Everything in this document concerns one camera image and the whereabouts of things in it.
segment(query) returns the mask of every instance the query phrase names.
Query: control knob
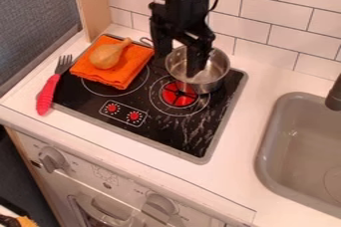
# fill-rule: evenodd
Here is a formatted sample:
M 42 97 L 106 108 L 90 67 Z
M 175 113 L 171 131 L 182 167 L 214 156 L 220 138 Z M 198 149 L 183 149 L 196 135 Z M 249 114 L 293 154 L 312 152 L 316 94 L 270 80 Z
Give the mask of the control knob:
M 174 204 L 167 198 L 158 194 L 153 193 L 148 196 L 142 211 L 146 216 L 151 217 L 150 219 L 148 217 L 146 218 L 146 223 L 149 227 L 169 225 L 184 227 L 184 224 L 176 212 Z
M 38 154 L 39 160 L 43 164 L 46 171 L 52 173 L 57 169 L 66 171 L 69 167 L 69 163 L 56 148 L 51 146 L 45 146 Z

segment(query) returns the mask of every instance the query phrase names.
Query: toy stove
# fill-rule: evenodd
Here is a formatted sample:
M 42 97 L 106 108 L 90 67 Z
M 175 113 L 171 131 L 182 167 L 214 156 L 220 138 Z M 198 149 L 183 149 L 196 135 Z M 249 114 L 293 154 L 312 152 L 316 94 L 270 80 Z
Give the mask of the toy stove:
M 195 163 L 207 162 L 246 75 L 230 70 L 223 86 L 197 95 L 152 59 L 130 86 L 117 90 L 65 73 L 55 108 Z

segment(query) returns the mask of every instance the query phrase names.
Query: gray sink basin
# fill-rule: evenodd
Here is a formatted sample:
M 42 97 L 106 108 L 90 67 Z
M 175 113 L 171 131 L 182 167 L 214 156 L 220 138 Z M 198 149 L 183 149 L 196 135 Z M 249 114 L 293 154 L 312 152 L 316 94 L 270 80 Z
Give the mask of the gray sink basin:
M 271 191 L 341 218 L 341 113 L 293 93 L 277 101 L 255 160 Z

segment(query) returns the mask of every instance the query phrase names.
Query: silver pot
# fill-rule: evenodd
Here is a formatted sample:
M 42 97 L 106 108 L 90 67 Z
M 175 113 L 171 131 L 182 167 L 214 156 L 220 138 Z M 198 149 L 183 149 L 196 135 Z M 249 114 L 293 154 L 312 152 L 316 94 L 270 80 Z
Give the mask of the silver pot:
M 184 82 L 184 86 L 190 85 L 199 95 L 218 90 L 230 68 L 228 56 L 221 50 L 214 48 L 209 54 L 204 70 L 193 78 L 188 78 L 186 76 L 186 52 L 186 47 L 179 47 L 167 55 L 166 69 L 168 72 L 177 80 Z

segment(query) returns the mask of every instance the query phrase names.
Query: orange cloth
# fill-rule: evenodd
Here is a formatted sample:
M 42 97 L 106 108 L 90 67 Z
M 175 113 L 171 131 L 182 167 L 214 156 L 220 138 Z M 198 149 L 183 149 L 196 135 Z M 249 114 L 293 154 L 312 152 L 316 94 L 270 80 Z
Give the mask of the orange cloth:
M 117 44 L 121 40 L 108 36 L 101 36 L 84 54 L 79 58 L 74 67 L 70 69 L 71 74 L 86 80 L 100 82 L 113 86 L 119 90 L 126 89 L 132 80 L 138 75 L 146 63 L 154 54 L 154 50 L 135 45 L 132 43 L 124 49 L 119 62 L 108 70 L 97 69 L 90 61 L 89 56 L 96 48 L 107 44 Z

